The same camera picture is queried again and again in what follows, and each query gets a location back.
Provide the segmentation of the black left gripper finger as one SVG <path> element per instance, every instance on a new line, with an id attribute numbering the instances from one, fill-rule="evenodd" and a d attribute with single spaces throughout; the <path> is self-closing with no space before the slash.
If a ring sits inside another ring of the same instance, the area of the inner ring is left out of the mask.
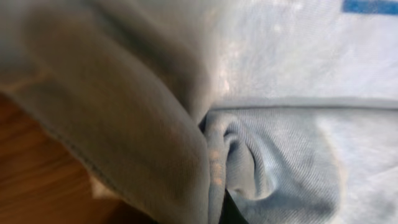
<path id="1" fill-rule="evenodd" d="M 219 224 L 248 224 L 227 190 L 225 190 Z"/>

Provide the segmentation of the light blue t-shirt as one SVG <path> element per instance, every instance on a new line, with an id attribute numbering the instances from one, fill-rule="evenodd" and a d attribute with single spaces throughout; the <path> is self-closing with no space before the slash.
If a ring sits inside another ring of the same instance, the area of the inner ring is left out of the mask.
<path id="1" fill-rule="evenodd" d="M 2 1 L 1 92 L 158 223 L 397 222 L 396 1 Z"/>

